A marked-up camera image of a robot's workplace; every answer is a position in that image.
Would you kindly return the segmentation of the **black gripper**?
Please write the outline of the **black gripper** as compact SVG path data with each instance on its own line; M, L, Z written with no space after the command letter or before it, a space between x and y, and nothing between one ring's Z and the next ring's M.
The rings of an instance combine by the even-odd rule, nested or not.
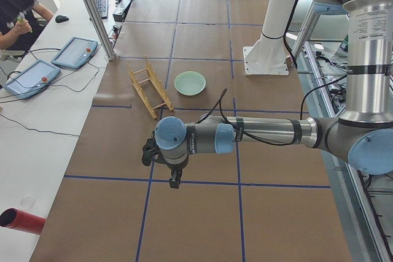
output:
M179 158L168 158L164 155L158 156L158 162L167 165L171 170L171 178L169 179L169 185L172 189L179 189L180 180L182 177L182 170L189 162L189 155L183 154Z

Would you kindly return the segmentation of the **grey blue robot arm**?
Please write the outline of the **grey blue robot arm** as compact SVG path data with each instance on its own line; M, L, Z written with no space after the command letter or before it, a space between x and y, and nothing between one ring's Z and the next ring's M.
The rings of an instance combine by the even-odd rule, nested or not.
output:
M142 163L167 165L178 188L189 156L230 153L240 141L318 148L371 175L392 171L392 0L314 0L319 14L349 15L346 108L337 118L247 118L208 113L195 123L166 117L143 146Z

